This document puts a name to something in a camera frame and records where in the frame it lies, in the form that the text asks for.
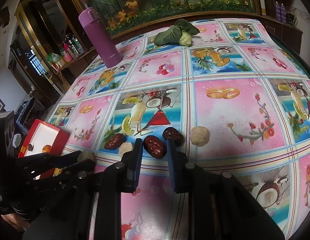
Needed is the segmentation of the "person's left hand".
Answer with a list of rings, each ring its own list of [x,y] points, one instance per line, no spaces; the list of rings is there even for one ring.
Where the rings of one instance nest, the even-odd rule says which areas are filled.
[[[2,215],[1,217],[17,231],[26,231],[30,226],[29,222],[16,213]]]

